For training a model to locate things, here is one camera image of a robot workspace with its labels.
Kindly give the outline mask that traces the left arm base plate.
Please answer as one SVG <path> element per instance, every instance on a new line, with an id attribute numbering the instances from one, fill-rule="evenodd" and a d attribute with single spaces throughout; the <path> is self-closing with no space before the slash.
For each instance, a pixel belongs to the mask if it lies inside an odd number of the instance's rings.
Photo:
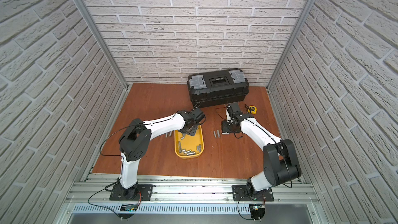
<path id="1" fill-rule="evenodd" d="M 121 184 L 116 184 L 111 190 L 109 199 L 111 201 L 150 201 L 153 185 L 135 184 L 125 189 Z"/>

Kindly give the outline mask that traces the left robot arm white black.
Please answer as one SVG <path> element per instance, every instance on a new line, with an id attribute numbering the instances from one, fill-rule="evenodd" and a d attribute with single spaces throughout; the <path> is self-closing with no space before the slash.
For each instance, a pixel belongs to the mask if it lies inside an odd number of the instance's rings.
<path id="1" fill-rule="evenodd" d="M 156 120 L 134 119 L 119 139 L 122 160 L 117 186 L 121 189 L 122 196 L 132 200 L 138 194 L 138 167 L 150 141 L 171 131 L 192 136 L 193 130 L 204 120 L 205 114 L 199 108 L 178 111 Z"/>

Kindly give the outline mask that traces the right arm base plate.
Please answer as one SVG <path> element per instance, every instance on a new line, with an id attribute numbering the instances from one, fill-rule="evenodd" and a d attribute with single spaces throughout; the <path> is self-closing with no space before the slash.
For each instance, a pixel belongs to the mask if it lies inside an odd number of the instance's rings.
<path id="1" fill-rule="evenodd" d="M 233 185 L 232 196 L 234 201 L 273 202 L 274 196 L 270 188 L 255 191 L 249 185 Z"/>

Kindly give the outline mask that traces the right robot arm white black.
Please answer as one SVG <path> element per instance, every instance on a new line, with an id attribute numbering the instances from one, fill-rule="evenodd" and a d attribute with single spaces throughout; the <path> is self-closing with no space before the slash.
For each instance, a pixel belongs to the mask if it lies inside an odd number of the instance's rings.
<path id="1" fill-rule="evenodd" d="M 302 176 L 295 145 L 290 139 L 281 139 L 255 119 L 243 113 L 237 102 L 226 107 L 226 119 L 222 121 L 222 132 L 245 134 L 263 151 L 263 171 L 247 180 L 244 196 L 254 199 L 259 194 L 278 185 L 285 185 Z"/>

